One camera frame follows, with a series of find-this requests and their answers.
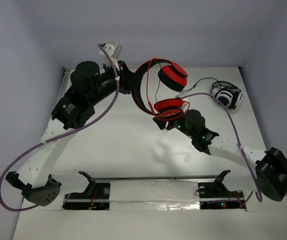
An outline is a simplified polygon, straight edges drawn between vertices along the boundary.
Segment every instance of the clear plastic tape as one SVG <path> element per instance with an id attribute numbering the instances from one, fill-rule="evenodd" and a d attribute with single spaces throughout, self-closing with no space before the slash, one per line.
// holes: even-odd
<path id="1" fill-rule="evenodd" d="M 110 210 L 115 211 L 173 211 L 200 210 L 200 202 L 193 201 L 111 201 Z"/>

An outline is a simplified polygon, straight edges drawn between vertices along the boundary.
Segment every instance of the headphones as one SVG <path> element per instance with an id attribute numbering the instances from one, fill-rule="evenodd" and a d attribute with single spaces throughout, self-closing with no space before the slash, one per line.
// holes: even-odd
<path id="1" fill-rule="evenodd" d="M 146 61 L 136 70 L 135 73 L 143 77 L 147 72 L 149 76 L 149 69 L 151 69 L 156 64 L 169 64 L 163 66 L 158 72 L 158 77 L 163 84 L 165 84 L 168 88 L 176 92 L 181 92 L 185 88 L 185 86 L 187 85 L 188 74 L 181 66 L 167 59 L 153 58 L 149 61 Z M 149 115 L 153 115 L 161 121 L 170 121 L 184 115 L 182 107 L 184 103 L 189 102 L 181 100 L 180 98 L 165 99 L 156 102 L 154 105 L 152 105 L 152 103 L 148 100 L 150 108 L 149 110 L 145 106 L 141 96 L 141 83 L 142 79 L 132 90 L 131 95 L 135 104 L 143 112 Z"/>
<path id="2" fill-rule="evenodd" d="M 227 81 L 214 82 L 210 94 L 229 109 L 238 109 L 244 100 L 242 91 Z"/>

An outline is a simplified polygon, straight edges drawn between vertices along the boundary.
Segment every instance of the white tabletop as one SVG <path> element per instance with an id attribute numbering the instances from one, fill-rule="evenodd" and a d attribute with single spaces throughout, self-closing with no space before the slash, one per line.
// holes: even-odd
<path id="1" fill-rule="evenodd" d="M 240 72 L 229 68 L 187 68 L 188 87 L 198 79 L 213 77 L 237 85 L 244 94 L 238 111 L 231 111 L 243 145 L 265 149 Z M 155 102 L 157 68 L 150 72 L 149 98 Z M 203 80 L 191 91 L 209 93 L 213 80 Z M 176 92 L 162 83 L 158 100 Z M 142 96 L 145 100 L 144 87 Z M 95 119 L 111 102 L 112 95 L 95 106 Z M 189 98 L 191 109 L 206 119 L 206 127 L 227 139 L 235 135 L 226 113 L 207 96 Z M 131 96 L 122 95 L 94 126 L 78 133 L 68 144 L 53 174 L 75 175 L 85 171 L 94 178 L 218 175 L 230 169 L 235 176 L 249 171 L 228 160 L 198 152 L 177 130 L 160 131 L 150 115 L 143 113 Z M 287 238 L 287 199 L 273 202 L 254 197 L 242 209 L 191 211 L 67 211 L 38 207 L 20 214 L 14 240 L 62 240 L 76 237 L 141 240 L 159 239 L 264 239 Z"/>

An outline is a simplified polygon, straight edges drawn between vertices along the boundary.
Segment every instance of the red headphones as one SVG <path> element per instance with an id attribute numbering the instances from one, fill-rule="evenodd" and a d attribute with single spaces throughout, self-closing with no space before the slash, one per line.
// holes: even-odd
<path id="1" fill-rule="evenodd" d="M 163 66 L 159 72 L 158 77 L 160 81 L 165 84 L 171 90 L 176 92 L 181 92 L 184 87 L 187 85 L 187 77 L 188 74 L 185 70 L 179 66 L 178 64 L 174 63 L 173 61 L 169 61 L 166 59 L 161 58 L 153 58 L 149 61 L 143 63 L 137 70 L 136 74 L 140 76 L 144 76 L 146 72 L 148 72 L 149 76 L 149 69 L 152 68 L 156 64 L 170 64 Z M 170 121 L 176 118 L 181 117 L 184 112 L 182 110 L 182 106 L 186 101 L 181 100 L 180 98 L 170 98 L 165 99 L 162 101 L 156 102 L 154 105 L 148 100 L 149 108 L 146 108 L 142 96 L 141 96 L 141 81 L 137 84 L 137 86 L 131 92 L 133 101 L 136 105 L 145 113 L 150 114 L 158 118 L 162 121 Z"/>

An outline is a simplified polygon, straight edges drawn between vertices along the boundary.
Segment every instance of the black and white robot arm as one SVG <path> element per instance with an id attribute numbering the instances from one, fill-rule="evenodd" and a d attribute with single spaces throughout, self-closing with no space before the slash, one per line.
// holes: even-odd
<path id="1" fill-rule="evenodd" d="M 142 76 L 131 72 L 125 62 L 118 61 L 121 50 L 118 44 L 106 44 L 105 49 L 114 59 L 113 63 L 118 69 L 119 93 L 130 94 L 142 80 Z M 23 197 L 29 202 L 47 206 L 59 194 L 85 190 L 85 186 L 80 186 L 80 189 L 74 186 L 71 189 L 68 187 L 69 183 L 56 181 L 51 176 L 53 166 L 76 133 L 51 143 L 47 143 L 46 140 L 84 126 L 86 121 L 95 114 L 94 106 L 116 91 L 116 79 L 108 62 L 104 65 L 104 70 L 105 72 L 100 74 L 99 66 L 92 61 L 81 62 L 76 66 L 76 71 L 70 76 L 71 87 L 51 113 L 52 120 L 49 121 L 41 138 L 41 143 L 44 145 L 34 150 L 31 157 L 18 171 L 11 171 L 7 174 L 6 180 L 13 187 L 20 189 Z M 153 120 L 161 130 L 177 129 L 191 138 L 192 145 L 198 151 L 247 167 L 239 145 L 206 128 L 205 119 L 199 111 L 188 110 L 181 117 L 170 121 L 156 117 Z M 272 200 L 281 201 L 287 193 L 287 159 L 285 156 L 276 148 L 264 151 L 245 146 L 243 150 L 251 168 L 256 173 L 263 194 Z M 253 183 L 246 183 L 242 189 L 237 190 L 256 191 L 256 188 Z"/>

